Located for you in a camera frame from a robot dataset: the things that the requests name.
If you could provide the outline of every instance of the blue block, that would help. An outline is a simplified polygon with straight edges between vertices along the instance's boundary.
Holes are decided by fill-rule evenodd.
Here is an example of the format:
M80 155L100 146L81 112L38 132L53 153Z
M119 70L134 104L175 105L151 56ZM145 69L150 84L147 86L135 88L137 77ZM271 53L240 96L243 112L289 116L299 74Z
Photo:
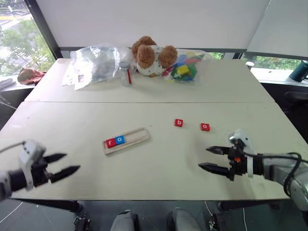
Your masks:
M124 136L117 136L117 137L115 137L115 142L116 142L117 145L125 143Z

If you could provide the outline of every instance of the teddy bear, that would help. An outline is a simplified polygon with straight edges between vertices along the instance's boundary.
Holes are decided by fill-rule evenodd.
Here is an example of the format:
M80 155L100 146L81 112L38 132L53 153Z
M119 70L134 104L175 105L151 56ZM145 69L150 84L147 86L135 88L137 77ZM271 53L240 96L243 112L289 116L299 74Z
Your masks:
M173 65L178 52L173 46L157 46L150 36L143 36L131 48L137 62L138 71L150 77L163 73Z

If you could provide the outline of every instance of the red letter block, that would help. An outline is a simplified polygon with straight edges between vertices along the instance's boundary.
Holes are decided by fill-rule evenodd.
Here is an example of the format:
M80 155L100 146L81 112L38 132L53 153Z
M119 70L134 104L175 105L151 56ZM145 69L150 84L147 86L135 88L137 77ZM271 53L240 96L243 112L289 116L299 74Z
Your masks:
M202 131L210 131L210 125L209 124L201 124L201 130Z
M182 119L175 119L174 126L182 127L183 126L183 120Z
M112 147L116 146L115 138L108 139L105 142L106 142L107 148L112 148Z

